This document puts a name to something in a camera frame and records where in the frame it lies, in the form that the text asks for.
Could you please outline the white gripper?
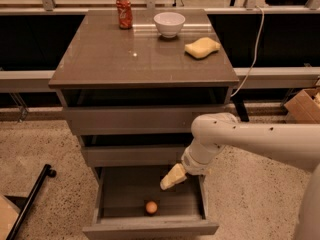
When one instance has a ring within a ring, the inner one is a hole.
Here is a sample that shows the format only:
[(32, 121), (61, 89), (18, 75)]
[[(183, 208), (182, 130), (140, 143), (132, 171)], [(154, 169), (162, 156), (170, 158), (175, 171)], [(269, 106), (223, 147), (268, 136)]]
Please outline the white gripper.
[(187, 179), (186, 172), (191, 175), (205, 175), (210, 163), (210, 154), (206, 150), (187, 147), (181, 157), (182, 164), (175, 164), (161, 180), (162, 190), (169, 189)]

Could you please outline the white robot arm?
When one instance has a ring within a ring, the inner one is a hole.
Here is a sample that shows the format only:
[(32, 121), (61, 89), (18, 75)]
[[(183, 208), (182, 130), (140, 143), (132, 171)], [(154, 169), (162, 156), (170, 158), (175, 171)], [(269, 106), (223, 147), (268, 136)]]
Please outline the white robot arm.
[(294, 240), (320, 240), (320, 125), (240, 123), (230, 113), (204, 114), (191, 124), (193, 140), (181, 161), (161, 180), (163, 190), (204, 175), (224, 147), (233, 146), (270, 159), (310, 170)]

